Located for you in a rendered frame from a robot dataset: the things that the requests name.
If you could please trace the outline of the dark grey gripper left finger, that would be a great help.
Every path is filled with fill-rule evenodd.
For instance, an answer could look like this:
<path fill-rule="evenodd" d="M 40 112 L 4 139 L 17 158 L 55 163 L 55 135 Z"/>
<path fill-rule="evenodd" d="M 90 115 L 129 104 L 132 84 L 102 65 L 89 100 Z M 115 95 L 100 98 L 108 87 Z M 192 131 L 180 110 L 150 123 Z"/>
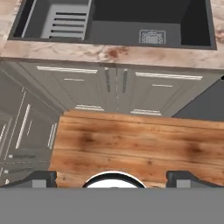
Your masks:
<path fill-rule="evenodd" d="M 1 185 L 1 188 L 56 188 L 56 171 L 33 171 L 27 177 Z"/>

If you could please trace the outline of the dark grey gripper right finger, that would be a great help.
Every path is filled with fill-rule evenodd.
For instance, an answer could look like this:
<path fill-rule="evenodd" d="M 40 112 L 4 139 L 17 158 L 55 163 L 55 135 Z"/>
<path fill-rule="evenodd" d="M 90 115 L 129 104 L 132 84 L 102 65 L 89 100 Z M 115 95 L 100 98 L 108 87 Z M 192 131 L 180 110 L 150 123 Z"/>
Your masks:
<path fill-rule="evenodd" d="M 166 179 L 167 188 L 222 188 L 222 185 L 202 180 L 189 171 L 167 171 Z"/>

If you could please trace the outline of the square grey sink drain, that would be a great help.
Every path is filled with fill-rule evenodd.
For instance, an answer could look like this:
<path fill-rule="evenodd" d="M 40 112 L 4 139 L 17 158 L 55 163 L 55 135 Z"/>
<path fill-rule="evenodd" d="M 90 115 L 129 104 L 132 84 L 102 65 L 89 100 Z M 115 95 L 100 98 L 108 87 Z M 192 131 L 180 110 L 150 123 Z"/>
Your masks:
<path fill-rule="evenodd" d="M 166 43 L 166 33 L 158 30 L 141 30 L 139 32 L 139 42 L 142 44 L 164 45 Z"/>

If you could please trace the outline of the dark grey sink basin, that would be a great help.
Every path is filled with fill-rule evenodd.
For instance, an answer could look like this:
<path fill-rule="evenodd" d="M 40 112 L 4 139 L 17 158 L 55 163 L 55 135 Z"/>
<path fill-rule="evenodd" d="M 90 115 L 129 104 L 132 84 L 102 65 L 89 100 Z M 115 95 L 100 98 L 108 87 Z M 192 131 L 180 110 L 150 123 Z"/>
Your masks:
<path fill-rule="evenodd" d="M 89 4 L 86 36 L 41 38 L 52 4 Z M 141 30 L 165 31 L 164 45 L 142 44 Z M 215 50 L 210 0 L 22 0 L 10 40 Z"/>

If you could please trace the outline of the grey slotted sink rack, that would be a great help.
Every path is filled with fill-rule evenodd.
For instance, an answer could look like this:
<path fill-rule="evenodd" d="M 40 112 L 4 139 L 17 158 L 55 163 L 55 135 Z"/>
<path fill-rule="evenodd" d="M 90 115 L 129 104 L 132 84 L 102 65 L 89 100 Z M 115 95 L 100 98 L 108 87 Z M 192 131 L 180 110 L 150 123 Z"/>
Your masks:
<path fill-rule="evenodd" d="M 42 39 L 72 38 L 83 40 L 86 36 L 89 4 L 53 3 L 45 19 Z"/>

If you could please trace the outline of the grey cupboard run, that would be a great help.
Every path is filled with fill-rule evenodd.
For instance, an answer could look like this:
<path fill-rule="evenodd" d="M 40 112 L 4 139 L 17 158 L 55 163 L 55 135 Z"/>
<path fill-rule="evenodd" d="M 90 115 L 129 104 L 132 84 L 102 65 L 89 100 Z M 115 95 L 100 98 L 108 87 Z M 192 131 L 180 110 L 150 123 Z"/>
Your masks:
<path fill-rule="evenodd" d="M 49 169 L 59 118 L 52 107 L 0 62 L 0 186 Z M 36 157 L 11 159 L 10 154 Z M 4 174 L 4 170 L 28 167 L 33 171 Z"/>

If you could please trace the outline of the white and black round thing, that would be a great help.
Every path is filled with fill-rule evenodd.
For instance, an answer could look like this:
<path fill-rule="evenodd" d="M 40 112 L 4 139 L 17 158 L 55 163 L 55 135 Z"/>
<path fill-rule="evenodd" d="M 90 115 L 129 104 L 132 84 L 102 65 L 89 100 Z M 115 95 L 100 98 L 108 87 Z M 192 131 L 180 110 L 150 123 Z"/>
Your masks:
<path fill-rule="evenodd" d="M 122 171 L 103 171 L 89 178 L 83 188 L 145 188 L 138 178 Z"/>

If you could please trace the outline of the grey cupboard door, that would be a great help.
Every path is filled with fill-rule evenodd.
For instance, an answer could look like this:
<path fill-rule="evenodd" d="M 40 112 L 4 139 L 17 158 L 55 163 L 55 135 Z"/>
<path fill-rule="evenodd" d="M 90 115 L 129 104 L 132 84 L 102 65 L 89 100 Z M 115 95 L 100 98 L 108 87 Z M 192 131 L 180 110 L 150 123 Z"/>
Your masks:
<path fill-rule="evenodd" d="M 123 93 L 123 70 L 128 69 Z M 118 111 L 140 116 L 172 117 L 212 86 L 221 73 L 118 68 Z"/>
<path fill-rule="evenodd" d="M 116 70 L 105 66 L 20 62 L 19 65 L 67 109 L 116 112 Z"/>

